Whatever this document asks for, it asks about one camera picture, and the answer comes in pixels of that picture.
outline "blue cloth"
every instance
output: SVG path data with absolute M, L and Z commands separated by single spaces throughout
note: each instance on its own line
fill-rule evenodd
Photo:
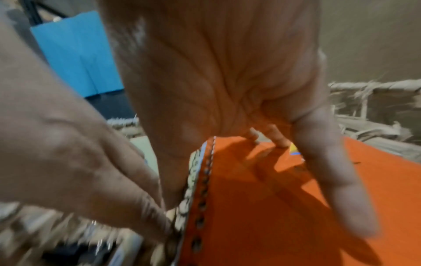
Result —
M 31 31 L 51 68 L 82 97 L 123 89 L 96 11 Z

